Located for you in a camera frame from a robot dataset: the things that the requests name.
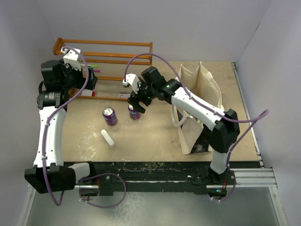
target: label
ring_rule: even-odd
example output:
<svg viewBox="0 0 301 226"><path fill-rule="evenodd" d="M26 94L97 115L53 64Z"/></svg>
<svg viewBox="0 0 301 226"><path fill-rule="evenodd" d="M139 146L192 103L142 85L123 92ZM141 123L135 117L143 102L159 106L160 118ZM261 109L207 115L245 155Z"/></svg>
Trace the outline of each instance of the label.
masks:
<svg viewBox="0 0 301 226"><path fill-rule="evenodd" d="M119 98L129 98L130 96L130 93L119 93Z"/></svg>

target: metal frame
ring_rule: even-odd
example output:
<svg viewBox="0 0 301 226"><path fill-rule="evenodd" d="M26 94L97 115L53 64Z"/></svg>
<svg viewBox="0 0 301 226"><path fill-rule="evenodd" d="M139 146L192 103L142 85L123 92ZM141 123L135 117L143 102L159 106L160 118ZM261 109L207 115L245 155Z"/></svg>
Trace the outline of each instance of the metal frame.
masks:
<svg viewBox="0 0 301 226"><path fill-rule="evenodd" d="M247 109L247 106L246 106L246 101L245 101L245 98L244 98L244 95L243 95L243 92L242 92L242 89L241 89L241 85L240 85L240 82L239 82L239 79L238 79L235 63L232 63L232 67L233 67L233 72L235 74L235 78L237 80L238 89L239 89L239 92L240 92L240 95L241 95L241 98L242 98L242 101L243 101L243 105L244 105L244 108L245 108L247 118L250 119L250 115L249 115L249 112L248 112L248 109ZM275 180L273 169L264 168L262 158L261 158L261 154L260 154L258 144L257 144L257 141L256 141L254 130L252 129L251 131L252 131L252 135L253 135L253 139L254 139L254 145L255 145L255 148L256 148L256 151L257 151L257 155L258 155L258 159L259 159L261 168L256 168L252 164L250 164L250 166L255 167L253 169L241 168L241 167L243 167L242 165L240 165L241 162L236 163L236 164L238 164L237 166L241 166L241 167L236 167L236 169L233 169L233 167L231 166L232 169L235 171L235 175L236 175L236 179L237 179L237 188L240 188L240 187L268 187L270 195L271 195L271 200L272 200L272 203L273 203L273 206L274 206L274 209L275 209L275 213L276 213L276 216L277 216L277 219L278 219L278 222L279 222L279 225L287 226L288 224L287 224L285 214L284 214L282 206L281 206L281 201L280 201L280 197L279 197L279 194L278 194L277 183L276 183L276 180ZM178 183L187 182L187 173L188 172L186 172L186 174L185 174L186 178L181 179L181 180L169 180L169 181L165 180L164 181L163 179L161 179L161 180L156 181L154 179L152 181L143 181L143 180L139 180L138 178L136 178L136 180L132 180L132 181L127 180L127 183L129 183L129 184L131 184L131 183L134 184L135 183L135 184L150 185L152 183L155 184L155 183L162 183L162 182L164 183L165 182L165 184L173 183L174 185L176 185ZM91 189L95 188L95 189L98 189L97 185L76 185L75 187L76 188L91 188ZM220 185L206 185L205 188L220 188L220 187L221 187ZM25 205L24 205L24 208L23 208L23 212L22 212L21 218L19 220L19 224L18 224L20 226L25 226L26 223L27 223L34 195L35 195L35 190L31 186L29 186L28 193L27 193L27 196L26 196Z"/></svg>

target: wooden table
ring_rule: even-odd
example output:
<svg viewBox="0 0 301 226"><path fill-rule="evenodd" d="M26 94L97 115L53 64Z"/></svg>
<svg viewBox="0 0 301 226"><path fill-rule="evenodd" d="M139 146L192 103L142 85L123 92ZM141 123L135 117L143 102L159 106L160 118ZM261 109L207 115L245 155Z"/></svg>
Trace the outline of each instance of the wooden table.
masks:
<svg viewBox="0 0 301 226"><path fill-rule="evenodd" d="M172 61L179 71L180 65L194 70L197 61ZM246 113L238 90L235 75L230 62L202 62L211 72L220 86L222 104L225 110L234 109L238 118L246 119ZM171 69L160 61L153 61L160 73L166 78L174 78ZM101 72L110 71L122 74L124 65L100 65ZM145 66L130 66L128 73L139 74ZM99 89L106 84L99 84ZM115 109L118 123L108 126L103 119L105 107ZM173 125L170 105L154 100L146 108L139 120L129 117L127 102L109 100L76 99L68 105L68 113L63 127L64 161L211 161L212 153L195 153L183 155L178 132ZM248 124L240 124L241 134ZM110 148L100 131L105 129L115 142ZM248 133L234 149L231 161L257 161L253 136Z"/></svg>

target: wooden rack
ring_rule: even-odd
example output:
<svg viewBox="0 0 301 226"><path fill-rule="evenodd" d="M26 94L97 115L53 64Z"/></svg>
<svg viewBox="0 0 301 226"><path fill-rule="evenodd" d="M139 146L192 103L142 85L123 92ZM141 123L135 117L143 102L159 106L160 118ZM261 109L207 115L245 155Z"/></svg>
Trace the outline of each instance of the wooden rack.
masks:
<svg viewBox="0 0 301 226"><path fill-rule="evenodd" d="M66 43L80 43L80 44L93 44L93 45L118 45L118 46L140 46L140 47L149 47L149 53L152 53L152 42L143 43L143 42L123 42L123 41L97 41L97 40L75 40L75 39L62 39L58 38L53 46L54 55L63 55L61 48L66 46ZM83 56L89 57L112 57L112 58L133 58L136 54L129 53L103 53L103 52L82 52ZM144 61L132 61L132 65L152 65L152 56L139 56L138 59L143 59ZM128 61L126 60L114 60L114 59L93 59L85 58L87 63L105 63L105 64L122 64L126 65ZM99 80L107 81L122 81L123 77L111 77L111 76L97 76ZM71 97L74 96L75 89L71 90ZM126 98L118 97L87 97L79 95L78 98L89 98L89 99L107 99L107 100L122 100L127 101Z"/></svg>

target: soda can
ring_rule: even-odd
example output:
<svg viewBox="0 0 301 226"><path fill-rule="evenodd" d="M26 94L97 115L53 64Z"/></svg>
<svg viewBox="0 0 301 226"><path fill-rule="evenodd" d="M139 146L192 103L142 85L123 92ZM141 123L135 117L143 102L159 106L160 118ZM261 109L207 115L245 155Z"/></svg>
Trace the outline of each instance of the soda can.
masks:
<svg viewBox="0 0 301 226"><path fill-rule="evenodd" d="M130 113L131 119L136 120L136 119L139 119L140 116L141 116L141 113L135 111L134 108L133 108L133 106L131 106L131 105L128 106L128 111L129 111L129 113Z"/></svg>
<svg viewBox="0 0 301 226"><path fill-rule="evenodd" d="M114 126L118 122L115 111L111 107L106 107L103 110L103 117L109 126Z"/></svg>

